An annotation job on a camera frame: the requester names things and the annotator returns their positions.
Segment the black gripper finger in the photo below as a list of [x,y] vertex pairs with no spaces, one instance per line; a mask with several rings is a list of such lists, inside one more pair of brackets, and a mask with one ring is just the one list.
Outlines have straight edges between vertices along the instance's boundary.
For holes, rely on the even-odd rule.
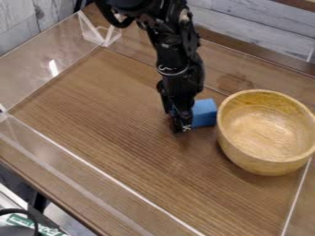
[[178,110],[180,131],[186,132],[192,129],[193,114],[190,110]]
[[169,121],[169,129],[172,131],[172,133],[178,133],[180,123],[177,120],[177,114],[173,110],[168,111],[168,121]]

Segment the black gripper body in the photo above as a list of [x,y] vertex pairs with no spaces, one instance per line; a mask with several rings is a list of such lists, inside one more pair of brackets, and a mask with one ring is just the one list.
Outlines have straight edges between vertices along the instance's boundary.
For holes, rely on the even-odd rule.
[[198,41],[158,41],[156,70],[161,80],[156,89],[165,113],[190,114],[197,93],[202,90],[204,64],[197,53]]

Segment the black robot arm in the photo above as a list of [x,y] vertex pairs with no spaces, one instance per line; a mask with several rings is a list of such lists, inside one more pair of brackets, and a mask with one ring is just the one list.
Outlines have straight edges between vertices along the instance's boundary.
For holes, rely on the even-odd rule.
[[193,105],[204,85],[204,65],[197,53],[200,35],[186,0],[94,0],[105,20],[120,29],[144,30],[156,52],[156,70],[170,130],[192,129]]

